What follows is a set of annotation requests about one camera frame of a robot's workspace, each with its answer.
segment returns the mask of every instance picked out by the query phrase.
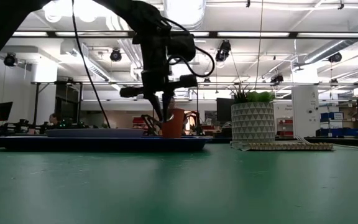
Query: orange cup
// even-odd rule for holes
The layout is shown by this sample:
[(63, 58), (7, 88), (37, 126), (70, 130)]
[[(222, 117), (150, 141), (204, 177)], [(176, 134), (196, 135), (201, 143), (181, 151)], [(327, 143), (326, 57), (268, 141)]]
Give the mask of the orange cup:
[(185, 119), (185, 110), (172, 109), (173, 119), (162, 123), (163, 138), (181, 138), (183, 130), (183, 119)]

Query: desk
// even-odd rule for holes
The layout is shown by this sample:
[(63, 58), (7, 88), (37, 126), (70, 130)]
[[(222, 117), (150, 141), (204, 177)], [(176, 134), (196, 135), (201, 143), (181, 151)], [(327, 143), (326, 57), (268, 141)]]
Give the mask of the desk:
[(0, 224), (358, 223), (358, 150), (0, 152)]

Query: potted plant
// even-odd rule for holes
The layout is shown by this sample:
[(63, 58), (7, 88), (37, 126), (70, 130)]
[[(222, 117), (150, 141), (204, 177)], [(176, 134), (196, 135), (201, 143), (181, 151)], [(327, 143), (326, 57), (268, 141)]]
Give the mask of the potted plant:
[(274, 132), (274, 95), (270, 92), (257, 93), (239, 87), (231, 106), (232, 139), (234, 142), (272, 142)]

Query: blue tray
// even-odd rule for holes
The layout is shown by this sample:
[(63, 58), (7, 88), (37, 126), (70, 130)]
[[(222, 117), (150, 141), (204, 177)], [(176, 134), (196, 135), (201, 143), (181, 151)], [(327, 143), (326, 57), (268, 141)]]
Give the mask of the blue tray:
[(208, 138), (51, 138), (46, 136), (1, 137), (0, 145), (15, 151), (199, 151)]

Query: green plant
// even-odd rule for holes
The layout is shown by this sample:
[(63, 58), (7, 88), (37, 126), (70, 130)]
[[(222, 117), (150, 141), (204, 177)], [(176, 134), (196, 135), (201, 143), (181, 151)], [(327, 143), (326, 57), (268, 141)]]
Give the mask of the green plant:
[(257, 93), (256, 91), (246, 90), (248, 86), (244, 88), (241, 87), (241, 83), (239, 87), (236, 88), (235, 91), (232, 90), (234, 94), (234, 104), (237, 103), (248, 103), (248, 102), (271, 102), (274, 100), (274, 95), (271, 92), (262, 92)]

